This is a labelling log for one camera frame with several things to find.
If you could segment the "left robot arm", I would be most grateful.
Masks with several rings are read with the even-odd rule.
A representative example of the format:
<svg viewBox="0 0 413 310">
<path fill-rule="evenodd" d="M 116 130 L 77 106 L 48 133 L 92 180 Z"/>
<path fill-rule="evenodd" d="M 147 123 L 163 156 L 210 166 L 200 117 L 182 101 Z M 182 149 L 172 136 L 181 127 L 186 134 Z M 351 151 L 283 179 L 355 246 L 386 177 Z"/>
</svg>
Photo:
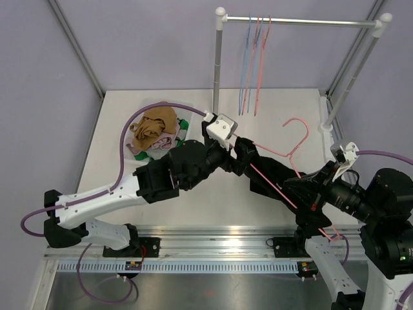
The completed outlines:
<svg viewBox="0 0 413 310">
<path fill-rule="evenodd" d="M 136 257 L 145 253 L 137 227 L 115 225 L 98 216 L 132 207 L 176 198 L 180 191 L 190 191 L 216 169 L 238 175 L 240 162 L 231 157 L 230 137 L 237 123 L 220 114 L 202 122 L 203 142 L 186 140 L 159 160 L 138 167 L 119 183 L 81 194 L 63 195 L 45 192 L 49 218 L 44 222 L 44 236 L 54 249 L 69 248 L 81 242 L 102 245 L 103 256 Z"/>
</svg>

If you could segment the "black tank top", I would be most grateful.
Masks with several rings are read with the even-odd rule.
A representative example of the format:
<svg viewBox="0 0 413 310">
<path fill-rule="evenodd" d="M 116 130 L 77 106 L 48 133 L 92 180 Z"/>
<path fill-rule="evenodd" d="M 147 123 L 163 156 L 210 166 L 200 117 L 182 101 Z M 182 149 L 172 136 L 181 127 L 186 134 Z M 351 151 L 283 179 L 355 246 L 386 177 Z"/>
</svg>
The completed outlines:
<svg viewBox="0 0 413 310">
<path fill-rule="evenodd" d="M 286 193 L 284 182 L 297 177 L 293 169 L 273 158 L 260 156 L 256 145 L 248 138 L 237 137 L 234 150 L 234 172 L 240 172 L 250 179 L 252 192 L 281 201 L 295 215 L 296 223 L 301 227 L 307 225 L 318 231 L 332 225 L 323 211 L 311 211 L 310 206 Z"/>
</svg>

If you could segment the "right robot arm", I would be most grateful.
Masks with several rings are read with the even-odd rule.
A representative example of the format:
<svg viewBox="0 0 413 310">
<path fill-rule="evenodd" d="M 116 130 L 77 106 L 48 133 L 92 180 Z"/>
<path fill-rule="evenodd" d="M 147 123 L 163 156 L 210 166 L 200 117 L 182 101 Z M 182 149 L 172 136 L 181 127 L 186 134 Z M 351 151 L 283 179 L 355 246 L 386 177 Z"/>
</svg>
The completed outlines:
<svg viewBox="0 0 413 310">
<path fill-rule="evenodd" d="M 332 161 L 312 174 L 296 176 L 280 163 L 270 166 L 269 193 L 295 214 L 294 251 L 311 257 L 332 298 L 333 309 L 412 308 L 412 180 L 394 169 L 380 169 L 369 186 L 335 178 Z M 330 251 L 324 231 L 331 204 L 361 222 L 361 244 L 368 259 L 368 285 L 362 291 Z"/>
</svg>

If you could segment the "green tank top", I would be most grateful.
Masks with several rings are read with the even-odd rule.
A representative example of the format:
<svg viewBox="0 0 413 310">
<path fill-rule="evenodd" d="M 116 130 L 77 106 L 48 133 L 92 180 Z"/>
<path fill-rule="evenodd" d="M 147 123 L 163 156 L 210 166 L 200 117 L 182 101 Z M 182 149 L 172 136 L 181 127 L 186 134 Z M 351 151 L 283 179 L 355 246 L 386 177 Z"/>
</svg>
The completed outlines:
<svg viewBox="0 0 413 310">
<path fill-rule="evenodd" d="M 177 118 L 176 125 L 179 125 L 179 128 L 180 128 L 180 131 L 177 135 L 177 146 L 176 147 L 180 147 L 186 139 L 186 134 L 189 128 L 189 122 L 185 119 Z M 166 155 L 170 150 L 146 150 L 143 152 L 138 152 L 137 154 L 133 154 L 133 155 L 134 155 L 134 159 L 137 161 L 143 161 L 145 159 L 158 160 L 162 158 L 164 155 Z"/>
</svg>

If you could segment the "pink mauve tank top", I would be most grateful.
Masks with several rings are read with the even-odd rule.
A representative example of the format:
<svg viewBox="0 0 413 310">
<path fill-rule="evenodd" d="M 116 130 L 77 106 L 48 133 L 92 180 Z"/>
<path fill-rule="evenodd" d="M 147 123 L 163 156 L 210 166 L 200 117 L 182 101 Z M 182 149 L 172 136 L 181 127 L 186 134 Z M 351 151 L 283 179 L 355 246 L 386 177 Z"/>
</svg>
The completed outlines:
<svg viewBox="0 0 413 310">
<path fill-rule="evenodd" d="M 125 145 L 131 150 L 133 154 L 137 154 L 138 152 L 143 152 L 146 150 L 170 150 L 177 146 L 177 135 L 179 131 L 179 125 L 176 125 L 175 134 L 162 132 L 161 135 L 155 140 L 155 142 L 149 145 L 146 149 L 137 149 L 137 142 L 135 142 L 133 138 L 128 138 L 125 142 Z"/>
</svg>

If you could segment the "mustard brown tank top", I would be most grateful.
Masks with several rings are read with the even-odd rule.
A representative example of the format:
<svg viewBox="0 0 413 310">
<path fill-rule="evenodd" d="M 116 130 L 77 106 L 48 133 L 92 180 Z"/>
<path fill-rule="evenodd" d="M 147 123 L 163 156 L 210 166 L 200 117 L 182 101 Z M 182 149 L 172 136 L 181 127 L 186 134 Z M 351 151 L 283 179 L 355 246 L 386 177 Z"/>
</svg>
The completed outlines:
<svg viewBox="0 0 413 310">
<path fill-rule="evenodd" d="M 177 114 L 172 107 L 155 107 L 147 110 L 138 123 L 129 126 L 134 135 L 135 150 L 147 150 L 162 133 L 177 132 Z"/>
</svg>

